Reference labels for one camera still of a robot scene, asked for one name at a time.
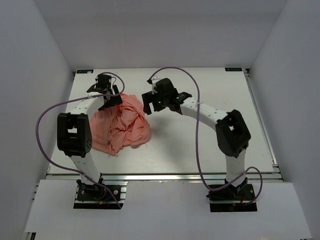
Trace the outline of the salmon pink jacket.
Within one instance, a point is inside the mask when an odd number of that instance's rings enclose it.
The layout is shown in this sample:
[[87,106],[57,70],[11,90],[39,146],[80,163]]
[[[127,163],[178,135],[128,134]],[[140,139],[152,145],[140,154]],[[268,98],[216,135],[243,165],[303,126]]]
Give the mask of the salmon pink jacket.
[[92,148],[116,156],[125,147],[146,144],[152,135],[143,104],[134,94],[121,94],[122,103],[96,112],[90,120]]

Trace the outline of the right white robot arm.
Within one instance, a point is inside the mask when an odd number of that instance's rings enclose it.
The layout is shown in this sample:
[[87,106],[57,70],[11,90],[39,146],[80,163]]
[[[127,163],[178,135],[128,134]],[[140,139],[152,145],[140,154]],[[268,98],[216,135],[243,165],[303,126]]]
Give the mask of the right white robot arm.
[[150,105],[155,112],[169,108],[182,116],[191,117],[207,125],[216,133],[217,145],[225,155],[226,195],[236,200],[244,193],[248,182],[245,173],[246,149],[251,139],[250,131],[241,115],[232,111],[218,110],[207,104],[200,103],[187,92],[178,92],[168,78],[149,79],[151,91],[142,94],[143,111],[150,115]]

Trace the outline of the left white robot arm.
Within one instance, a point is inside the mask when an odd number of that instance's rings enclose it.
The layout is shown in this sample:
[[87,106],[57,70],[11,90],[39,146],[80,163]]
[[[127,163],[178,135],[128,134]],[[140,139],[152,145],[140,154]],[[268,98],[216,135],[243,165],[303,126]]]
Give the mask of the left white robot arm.
[[111,72],[98,74],[86,91],[88,96],[71,111],[57,116],[57,148],[72,160],[81,174],[81,182],[90,185],[88,193],[96,200],[105,196],[106,187],[100,184],[102,174],[91,155],[90,120],[96,113],[123,103],[118,87],[112,82],[117,77]]

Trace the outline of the left blue table label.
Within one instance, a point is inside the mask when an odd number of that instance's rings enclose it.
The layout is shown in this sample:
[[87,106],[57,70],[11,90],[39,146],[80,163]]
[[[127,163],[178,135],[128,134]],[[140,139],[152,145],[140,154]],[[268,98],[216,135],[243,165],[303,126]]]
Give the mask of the left blue table label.
[[93,72],[93,69],[78,69],[76,74],[92,74]]

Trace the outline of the blue table label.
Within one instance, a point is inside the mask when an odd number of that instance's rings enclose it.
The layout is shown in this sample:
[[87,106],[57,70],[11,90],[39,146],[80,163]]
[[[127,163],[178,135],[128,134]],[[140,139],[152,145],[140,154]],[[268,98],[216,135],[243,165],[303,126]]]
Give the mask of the blue table label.
[[224,68],[226,72],[242,72],[241,67],[225,67]]
[[92,74],[93,72],[93,69],[78,69],[76,74]]

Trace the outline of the right blue table label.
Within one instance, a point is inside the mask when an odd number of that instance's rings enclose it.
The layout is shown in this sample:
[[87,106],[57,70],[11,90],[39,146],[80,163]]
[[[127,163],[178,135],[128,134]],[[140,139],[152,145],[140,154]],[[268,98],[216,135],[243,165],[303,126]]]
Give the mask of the right blue table label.
[[224,68],[226,72],[242,72],[241,67],[225,67]]

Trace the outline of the front white panel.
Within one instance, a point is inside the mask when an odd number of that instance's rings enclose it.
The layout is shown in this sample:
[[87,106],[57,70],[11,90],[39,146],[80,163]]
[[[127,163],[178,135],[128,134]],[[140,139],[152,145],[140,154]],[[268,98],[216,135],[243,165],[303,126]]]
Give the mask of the front white panel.
[[206,189],[183,181],[131,181],[120,210],[74,209],[70,180],[39,183],[25,226],[27,232],[60,235],[141,236],[201,239],[311,236],[290,183],[266,183],[256,212],[211,212]]

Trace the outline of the right aluminium side rail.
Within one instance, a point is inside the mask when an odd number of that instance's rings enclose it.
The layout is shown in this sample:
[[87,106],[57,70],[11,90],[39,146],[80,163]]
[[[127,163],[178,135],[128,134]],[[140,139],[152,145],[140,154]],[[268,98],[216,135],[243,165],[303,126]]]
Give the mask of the right aluminium side rail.
[[276,156],[275,156],[275,153],[274,153],[274,150],[273,150],[270,138],[269,138],[269,134],[268,134],[267,129],[266,129],[266,125],[265,125],[264,120],[262,118],[262,114],[261,114],[260,108],[258,106],[257,98],[256,98],[255,93],[254,93],[253,88],[252,88],[252,83],[251,83],[251,78],[250,78],[250,69],[249,68],[244,68],[242,71],[243,71],[244,78],[245,78],[245,81],[246,81],[246,84],[247,84],[247,87],[248,87],[248,90],[249,90],[249,93],[250,93],[250,96],[251,96],[252,103],[253,103],[254,108],[255,108],[257,119],[259,121],[260,129],[261,129],[261,132],[262,132],[262,136],[264,138],[264,142],[266,144],[268,153],[269,153],[270,158],[271,158],[272,166],[274,168],[277,168],[278,171],[280,172],[279,164],[278,164],[278,161],[276,159]]

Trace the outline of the front aluminium rail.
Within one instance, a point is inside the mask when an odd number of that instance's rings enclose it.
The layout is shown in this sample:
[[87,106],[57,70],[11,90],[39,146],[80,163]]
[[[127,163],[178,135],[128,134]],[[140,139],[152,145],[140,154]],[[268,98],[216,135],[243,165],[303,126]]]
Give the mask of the front aluminium rail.
[[[264,181],[283,181],[282,175],[278,169],[271,173],[262,173]],[[48,174],[46,180],[77,180],[79,175],[75,174]],[[198,174],[127,174],[127,175],[103,175],[105,181],[200,181]]]

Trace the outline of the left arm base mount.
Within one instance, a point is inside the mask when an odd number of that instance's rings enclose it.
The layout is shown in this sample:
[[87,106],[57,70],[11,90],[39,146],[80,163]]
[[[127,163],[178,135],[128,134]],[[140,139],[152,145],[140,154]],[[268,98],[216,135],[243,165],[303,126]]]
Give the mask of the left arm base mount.
[[[80,179],[76,181],[77,188],[73,203],[74,209],[83,210],[120,210],[112,195],[103,187],[84,184]],[[106,187],[112,192],[122,207],[126,198],[126,183],[111,183]]]

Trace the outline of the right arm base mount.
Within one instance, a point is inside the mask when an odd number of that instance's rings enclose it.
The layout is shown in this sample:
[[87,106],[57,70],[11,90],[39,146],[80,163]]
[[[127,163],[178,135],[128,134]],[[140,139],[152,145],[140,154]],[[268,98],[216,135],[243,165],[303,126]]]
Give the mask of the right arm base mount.
[[256,195],[252,184],[247,184],[239,193],[235,194],[229,188],[220,191],[209,191],[206,197],[209,200],[211,213],[245,213],[257,212],[254,201]]

